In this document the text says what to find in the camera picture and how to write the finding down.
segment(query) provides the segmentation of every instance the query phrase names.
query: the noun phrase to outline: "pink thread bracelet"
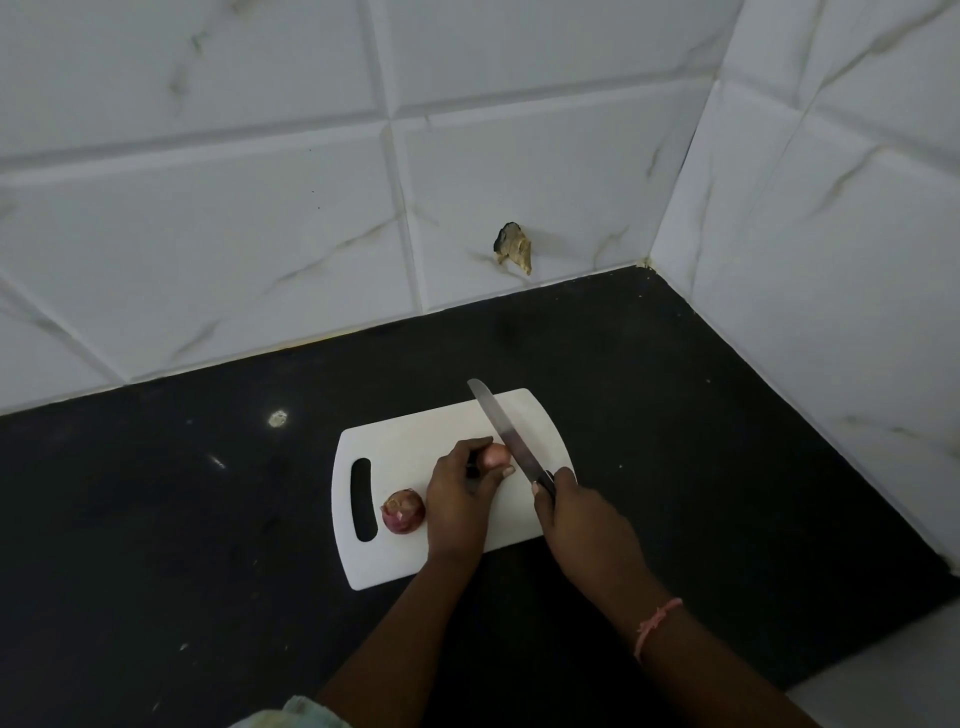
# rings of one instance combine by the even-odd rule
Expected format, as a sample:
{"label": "pink thread bracelet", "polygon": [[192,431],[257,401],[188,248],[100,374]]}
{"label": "pink thread bracelet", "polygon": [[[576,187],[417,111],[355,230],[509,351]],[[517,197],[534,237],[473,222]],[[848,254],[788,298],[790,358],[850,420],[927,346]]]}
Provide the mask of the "pink thread bracelet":
{"label": "pink thread bracelet", "polygon": [[643,649],[643,643],[647,641],[647,637],[650,636],[650,633],[657,629],[657,627],[660,626],[660,623],[666,619],[667,612],[669,612],[671,609],[676,609],[683,603],[684,601],[682,599],[680,599],[678,596],[675,596],[662,607],[658,607],[657,611],[654,612],[652,617],[640,623],[640,628],[637,630],[637,632],[639,632],[639,637],[636,638],[636,647],[634,647],[634,657],[636,657],[637,662],[643,662],[640,660],[640,650]]}

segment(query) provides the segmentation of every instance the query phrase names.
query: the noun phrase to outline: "left hand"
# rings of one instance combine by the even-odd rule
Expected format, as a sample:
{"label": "left hand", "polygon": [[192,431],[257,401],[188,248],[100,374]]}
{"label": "left hand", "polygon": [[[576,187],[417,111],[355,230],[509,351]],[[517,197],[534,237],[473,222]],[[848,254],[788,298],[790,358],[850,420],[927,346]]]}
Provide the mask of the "left hand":
{"label": "left hand", "polygon": [[437,461],[426,488],[428,560],[453,560],[473,571],[483,555],[493,496],[512,465],[481,473],[476,491],[467,488],[467,459],[493,437],[461,440]]}

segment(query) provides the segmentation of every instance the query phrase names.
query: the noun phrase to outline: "onion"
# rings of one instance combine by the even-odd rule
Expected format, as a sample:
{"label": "onion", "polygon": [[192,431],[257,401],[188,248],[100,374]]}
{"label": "onion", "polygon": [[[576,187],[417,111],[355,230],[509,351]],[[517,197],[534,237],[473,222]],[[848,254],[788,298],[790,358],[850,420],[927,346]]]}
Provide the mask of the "onion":
{"label": "onion", "polygon": [[423,499],[412,488],[397,491],[380,506],[383,524],[391,533],[411,533],[420,528],[426,516]]}
{"label": "onion", "polygon": [[482,473],[489,473],[495,468],[504,468],[510,465],[510,451],[506,445],[492,443],[480,450],[477,465]]}

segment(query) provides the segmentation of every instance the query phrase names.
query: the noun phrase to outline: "cutting board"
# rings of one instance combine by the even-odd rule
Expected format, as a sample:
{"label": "cutting board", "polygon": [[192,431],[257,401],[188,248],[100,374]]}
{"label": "cutting board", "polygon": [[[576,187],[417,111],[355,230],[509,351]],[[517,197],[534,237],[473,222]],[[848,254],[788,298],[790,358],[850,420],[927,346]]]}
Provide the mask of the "cutting board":
{"label": "cutting board", "polygon": [[[496,395],[496,399],[541,465],[549,471],[563,466],[572,468],[560,432],[530,390],[515,389]],[[340,560],[354,590],[420,570],[426,562],[426,534],[430,528],[426,486],[437,458],[450,452],[458,440],[487,435],[502,442],[476,400],[343,431],[333,462],[331,512]],[[350,472],[353,463],[361,458],[370,460],[372,508],[377,524],[376,536],[365,543],[357,538],[350,507]],[[404,488],[413,488],[420,494],[426,502],[427,518],[413,533],[397,535],[387,530],[379,508],[391,493]],[[541,534],[530,483],[517,468],[500,484],[493,499],[484,551]]]}

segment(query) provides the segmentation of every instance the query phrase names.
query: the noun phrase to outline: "kitchen knife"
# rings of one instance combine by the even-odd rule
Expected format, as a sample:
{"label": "kitchen knife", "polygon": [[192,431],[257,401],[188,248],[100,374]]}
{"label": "kitchen knife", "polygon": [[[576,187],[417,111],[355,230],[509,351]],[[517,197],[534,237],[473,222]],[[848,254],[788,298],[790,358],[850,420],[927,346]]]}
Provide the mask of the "kitchen knife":
{"label": "kitchen knife", "polygon": [[531,483],[539,483],[550,494],[550,497],[556,500],[557,489],[553,484],[553,474],[544,470],[543,466],[537,461],[534,453],[523,442],[523,438],[520,437],[516,427],[510,422],[507,413],[503,411],[503,407],[500,406],[487,385],[479,379],[468,379],[467,385],[470,392],[480,402],[480,408],[487,415],[493,429],[496,430],[496,434],[503,440],[503,444],[507,446],[523,474],[527,476],[527,480]]}

